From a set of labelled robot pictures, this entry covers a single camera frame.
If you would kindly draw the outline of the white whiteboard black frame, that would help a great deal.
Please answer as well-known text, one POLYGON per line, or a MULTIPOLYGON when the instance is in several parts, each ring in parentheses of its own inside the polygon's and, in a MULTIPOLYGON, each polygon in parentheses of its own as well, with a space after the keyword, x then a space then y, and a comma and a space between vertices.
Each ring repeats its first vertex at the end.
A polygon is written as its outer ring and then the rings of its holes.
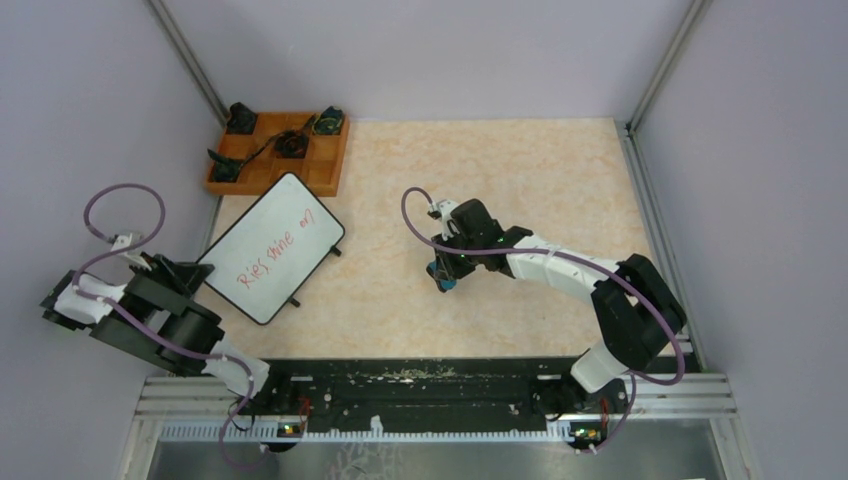
POLYGON ((258 325, 290 304, 346 231, 296 175, 282 175, 200 256, 205 284, 258 325))

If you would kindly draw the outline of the blue whiteboard eraser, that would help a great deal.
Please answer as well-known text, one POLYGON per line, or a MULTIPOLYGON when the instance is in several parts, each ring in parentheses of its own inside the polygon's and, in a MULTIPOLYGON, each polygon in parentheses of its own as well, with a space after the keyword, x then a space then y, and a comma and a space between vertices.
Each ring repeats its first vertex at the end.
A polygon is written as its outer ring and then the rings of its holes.
POLYGON ((452 278, 439 264, 437 260, 430 262, 426 267, 426 272, 434 281, 437 289, 441 293, 447 293, 452 290, 457 280, 452 278))

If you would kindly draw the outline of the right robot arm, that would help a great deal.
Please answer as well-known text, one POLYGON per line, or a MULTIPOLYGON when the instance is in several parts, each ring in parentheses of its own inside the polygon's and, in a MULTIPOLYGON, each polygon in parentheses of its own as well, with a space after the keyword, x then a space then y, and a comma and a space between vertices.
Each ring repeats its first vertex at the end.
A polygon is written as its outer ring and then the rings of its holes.
POLYGON ((603 388, 619 376, 647 379, 648 367, 666 347, 674 350, 677 362, 668 382, 682 380, 685 360, 676 336, 687 317, 647 257, 598 259, 549 243, 525 227, 503 228, 478 199, 442 200, 431 204, 428 214, 442 228, 431 239, 435 259, 427 267, 440 291, 482 266, 515 280, 539 282, 594 309, 601 338, 561 380, 537 393, 544 415, 590 411, 603 388))

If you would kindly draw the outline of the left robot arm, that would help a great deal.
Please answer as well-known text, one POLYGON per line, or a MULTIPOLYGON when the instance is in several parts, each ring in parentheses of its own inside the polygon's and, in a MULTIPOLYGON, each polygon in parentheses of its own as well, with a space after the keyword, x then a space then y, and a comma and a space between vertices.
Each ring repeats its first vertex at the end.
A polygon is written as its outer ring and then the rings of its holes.
POLYGON ((277 414, 292 411, 300 388, 283 376, 268 379, 267 362, 241 352, 227 338, 221 317, 194 300, 215 270, 211 264, 174 262, 144 255, 148 269, 132 266, 129 282, 111 285, 70 270, 40 307, 43 318, 88 334, 114 348, 182 377, 209 375, 240 396, 260 391, 277 414))

